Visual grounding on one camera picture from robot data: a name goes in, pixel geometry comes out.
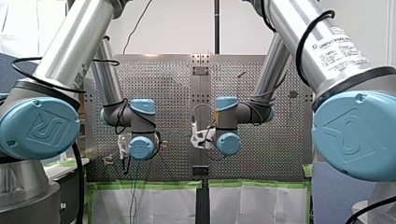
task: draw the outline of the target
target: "white wall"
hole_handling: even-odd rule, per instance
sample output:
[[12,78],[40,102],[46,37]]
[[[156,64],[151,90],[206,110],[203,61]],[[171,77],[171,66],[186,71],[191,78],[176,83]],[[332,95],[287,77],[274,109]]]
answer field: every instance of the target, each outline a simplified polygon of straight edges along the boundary
[[0,0],[0,52],[43,56],[64,17],[64,0]]
[[[107,30],[115,53],[122,53],[148,0],[129,2]],[[154,0],[126,53],[170,54],[214,51],[213,0]],[[272,39],[249,3],[220,0],[220,53],[265,54]]]

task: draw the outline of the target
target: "metal stand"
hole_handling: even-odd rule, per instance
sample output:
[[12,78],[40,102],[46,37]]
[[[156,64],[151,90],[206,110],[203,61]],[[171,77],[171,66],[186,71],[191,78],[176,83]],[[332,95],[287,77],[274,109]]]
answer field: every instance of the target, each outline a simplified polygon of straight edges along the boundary
[[197,189],[195,199],[195,224],[210,223],[210,198],[209,198],[209,180],[202,180],[202,187]]

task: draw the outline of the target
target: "white cloth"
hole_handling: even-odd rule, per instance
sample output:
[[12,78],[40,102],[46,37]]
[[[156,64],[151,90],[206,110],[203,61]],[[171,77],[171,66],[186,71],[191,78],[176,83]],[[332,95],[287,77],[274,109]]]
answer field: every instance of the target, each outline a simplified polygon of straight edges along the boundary
[[131,217],[134,224],[194,224],[195,194],[195,189],[136,189],[137,203],[130,215],[130,189],[97,190],[93,194],[92,223],[129,224]]
[[211,223],[305,224],[308,200],[307,189],[211,189]]

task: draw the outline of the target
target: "green tape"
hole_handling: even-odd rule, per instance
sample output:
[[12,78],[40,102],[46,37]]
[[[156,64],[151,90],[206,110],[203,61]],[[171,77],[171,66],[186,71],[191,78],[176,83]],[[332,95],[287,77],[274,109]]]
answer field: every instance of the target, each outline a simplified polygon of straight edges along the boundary
[[115,182],[89,183],[88,188],[92,190],[106,189],[199,189],[201,181],[181,181],[181,182],[148,182],[138,180],[136,183],[131,180],[118,180]]
[[306,178],[312,178],[313,166],[312,164],[303,165],[304,175]]
[[264,181],[264,180],[210,180],[209,187],[211,189],[219,188],[240,188],[243,186],[274,188],[274,189],[307,189],[309,182],[278,182],[278,181]]
[[311,196],[312,196],[312,186],[311,184],[307,184],[306,189],[306,224],[310,224],[311,220]]
[[88,224],[92,224],[92,213],[93,213],[93,188],[87,187],[88,197]]

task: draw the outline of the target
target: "printed label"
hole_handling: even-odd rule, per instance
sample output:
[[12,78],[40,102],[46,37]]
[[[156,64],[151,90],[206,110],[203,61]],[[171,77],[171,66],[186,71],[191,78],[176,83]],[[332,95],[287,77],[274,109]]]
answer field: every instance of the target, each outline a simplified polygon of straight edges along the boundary
[[332,35],[312,45],[322,70],[338,73],[350,64],[368,63],[347,35]]

